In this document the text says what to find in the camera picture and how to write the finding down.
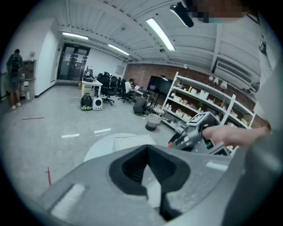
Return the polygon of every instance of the gray floor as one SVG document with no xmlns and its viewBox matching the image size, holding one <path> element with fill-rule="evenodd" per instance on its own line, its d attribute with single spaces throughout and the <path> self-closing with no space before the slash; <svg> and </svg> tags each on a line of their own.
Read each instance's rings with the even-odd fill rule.
<svg viewBox="0 0 283 226">
<path fill-rule="evenodd" d="M 149 133 L 156 144 L 166 146 L 174 131 L 161 123 L 153 131 L 145 129 L 146 120 L 133 113 L 133 103 L 117 97 L 113 106 L 102 111 L 83 112 L 77 87 L 55 86 L 40 98 L 23 104 L 1 118 L 1 157 L 12 182 L 22 193 L 36 200 L 48 188 L 47 167 L 54 183 L 80 165 L 90 147 L 114 133 Z M 111 128 L 95 136 L 94 131 Z M 80 134 L 61 138 L 62 135 Z"/>
</svg>

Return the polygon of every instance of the white wall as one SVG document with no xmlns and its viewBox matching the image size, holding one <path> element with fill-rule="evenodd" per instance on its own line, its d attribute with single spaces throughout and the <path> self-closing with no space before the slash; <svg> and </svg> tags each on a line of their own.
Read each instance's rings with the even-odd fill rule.
<svg viewBox="0 0 283 226">
<path fill-rule="evenodd" d="M 54 19 L 41 19 L 34 22 L 25 22 L 20 25 L 11 39 L 1 62 L 1 72 L 7 71 L 6 62 L 15 49 L 20 49 L 23 60 L 31 60 L 30 52 L 34 52 L 34 60 L 37 60 L 35 69 L 35 95 L 54 85 L 50 82 L 51 72 L 58 48 L 62 49 L 63 37 L 57 31 Z"/>
<path fill-rule="evenodd" d="M 121 75 L 116 74 L 116 68 L 118 65 L 124 67 L 124 70 Z M 108 53 L 104 53 L 96 49 L 91 49 L 84 70 L 86 70 L 87 66 L 89 69 L 93 70 L 93 75 L 109 72 L 117 78 L 123 78 L 127 63 Z"/>
</svg>

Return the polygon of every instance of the wall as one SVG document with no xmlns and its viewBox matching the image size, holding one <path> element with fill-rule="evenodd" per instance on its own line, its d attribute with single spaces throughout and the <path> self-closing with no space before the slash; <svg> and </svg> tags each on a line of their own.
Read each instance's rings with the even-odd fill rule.
<svg viewBox="0 0 283 226">
<path fill-rule="evenodd" d="M 34 60 L 37 60 L 35 95 L 52 86 L 55 82 L 50 82 L 51 68 L 62 38 L 56 28 L 54 19 L 42 19 L 20 25 L 6 48 L 1 62 L 1 72 L 7 71 L 6 62 L 15 49 L 20 49 L 23 60 L 31 60 L 29 55 L 34 52 Z"/>
<path fill-rule="evenodd" d="M 176 72 L 179 72 L 179 75 L 181 76 L 200 81 L 207 85 L 213 85 L 212 81 L 208 79 L 209 76 L 201 72 L 196 72 L 185 68 L 157 64 L 128 64 L 125 71 L 124 79 L 128 81 L 130 78 L 133 78 L 135 84 L 142 87 L 147 87 L 149 84 L 150 77 L 152 75 L 165 75 L 167 79 L 173 80 L 175 78 Z M 220 85 L 216 86 L 216 89 L 221 90 Z M 224 93 L 231 97 L 233 94 L 235 94 L 237 96 L 236 100 L 253 112 L 255 103 L 251 101 L 247 96 L 242 94 L 240 91 L 228 85 Z M 257 128 L 265 124 L 265 121 L 261 120 L 259 117 L 256 117 L 252 124 L 252 127 Z"/>
<path fill-rule="evenodd" d="M 121 75 L 116 74 L 116 68 L 118 65 L 124 67 L 124 70 Z M 108 53 L 104 53 L 96 49 L 91 49 L 88 55 L 87 63 L 85 65 L 85 70 L 87 66 L 89 69 L 93 70 L 93 75 L 109 72 L 110 74 L 113 74 L 113 76 L 116 76 L 117 78 L 118 77 L 123 78 L 127 67 L 127 63 Z"/>
</svg>

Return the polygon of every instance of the black monitor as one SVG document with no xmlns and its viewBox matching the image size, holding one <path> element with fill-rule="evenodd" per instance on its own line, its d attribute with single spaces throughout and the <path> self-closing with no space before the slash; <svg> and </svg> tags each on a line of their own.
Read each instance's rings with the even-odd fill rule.
<svg viewBox="0 0 283 226">
<path fill-rule="evenodd" d="M 149 84 L 147 86 L 148 90 L 154 91 L 158 94 L 167 95 L 173 80 L 164 79 L 162 77 L 151 76 Z"/>
</svg>

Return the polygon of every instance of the person sitting at desk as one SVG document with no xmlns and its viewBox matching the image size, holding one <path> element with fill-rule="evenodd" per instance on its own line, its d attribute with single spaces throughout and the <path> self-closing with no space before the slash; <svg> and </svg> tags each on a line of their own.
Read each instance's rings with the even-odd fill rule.
<svg viewBox="0 0 283 226">
<path fill-rule="evenodd" d="M 147 93 L 144 92 L 141 97 L 138 97 L 136 100 L 135 105 L 133 106 L 133 110 L 136 114 L 143 114 L 146 107 L 147 107 L 147 100 L 146 100 Z"/>
<path fill-rule="evenodd" d="M 125 82 L 125 90 L 126 90 L 126 94 L 128 94 L 129 96 L 134 95 L 134 91 L 135 89 L 132 89 L 132 84 L 133 84 L 134 80 L 133 79 L 129 79 L 128 82 Z"/>
</svg>

